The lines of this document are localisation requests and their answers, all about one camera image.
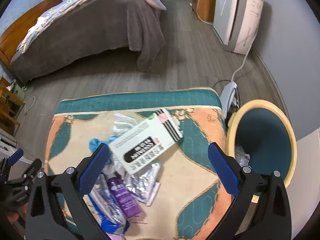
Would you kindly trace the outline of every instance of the plastic bag in trash can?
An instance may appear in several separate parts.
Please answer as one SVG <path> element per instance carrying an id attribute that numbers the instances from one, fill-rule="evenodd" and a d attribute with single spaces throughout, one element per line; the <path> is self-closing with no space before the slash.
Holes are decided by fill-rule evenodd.
<path id="1" fill-rule="evenodd" d="M 244 149 L 239 145 L 236 145 L 235 157 L 236 157 L 237 163 L 239 163 L 241 167 L 248 166 L 250 161 L 250 155 L 245 153 Z"/>

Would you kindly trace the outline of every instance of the purple package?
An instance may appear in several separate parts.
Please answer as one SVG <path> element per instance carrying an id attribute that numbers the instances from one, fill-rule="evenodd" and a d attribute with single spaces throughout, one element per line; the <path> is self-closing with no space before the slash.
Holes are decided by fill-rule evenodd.
<path id="1" fill-rule="evenodd" d="M 141 212 L 135 199 L 120 179 L 113 177 L 108 179 L 107 183 L 111 194 L 115 197 L 120 209 L 127 218 L 133 217 Z"/>

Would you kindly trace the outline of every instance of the trash can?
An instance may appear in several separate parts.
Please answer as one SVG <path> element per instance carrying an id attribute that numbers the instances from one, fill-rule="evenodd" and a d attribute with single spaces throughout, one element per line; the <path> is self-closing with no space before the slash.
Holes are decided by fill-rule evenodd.
<path id="1" fill-rule="evenodd" d="M 249 166 L 259 174 L 280 172 L 287 187 L 297 163 L 297 144 L 292 126 L 273 103 L 253 100 L 234 113 L 228 123 L 226 154 L 235 157 L 235 146 L 250 154 Z M 252 202 L 257 203 L 258 195 Z"/>

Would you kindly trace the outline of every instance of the gray blanket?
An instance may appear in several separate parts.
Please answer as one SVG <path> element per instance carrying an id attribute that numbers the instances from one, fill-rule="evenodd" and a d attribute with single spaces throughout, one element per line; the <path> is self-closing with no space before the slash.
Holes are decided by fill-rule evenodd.
<path id="1" fill-rule="evenodd" d="M 138 69 L 148 71 L 164 45 L 159 15 L 144 0 L 87 1 L 53 22 L 25 53 L 17 52 L 13 73 L 26 83 L 78 58 L 120 47 L 140 51 Z"/>

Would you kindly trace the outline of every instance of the black label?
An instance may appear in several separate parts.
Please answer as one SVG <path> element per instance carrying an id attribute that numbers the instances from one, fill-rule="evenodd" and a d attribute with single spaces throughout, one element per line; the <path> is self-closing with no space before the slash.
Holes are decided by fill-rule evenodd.
<path id="1" fill-rule="evenodd" d="M 150 150 L 156 143 L 149 136 L 147 139 L 143 140 L 141 143 L 137 144 L 133 149 L 128 151 L 124 156 L 124 160 L 130 163 L 136 160 L 140 155 L 143 155 L 146 151 Z"/>

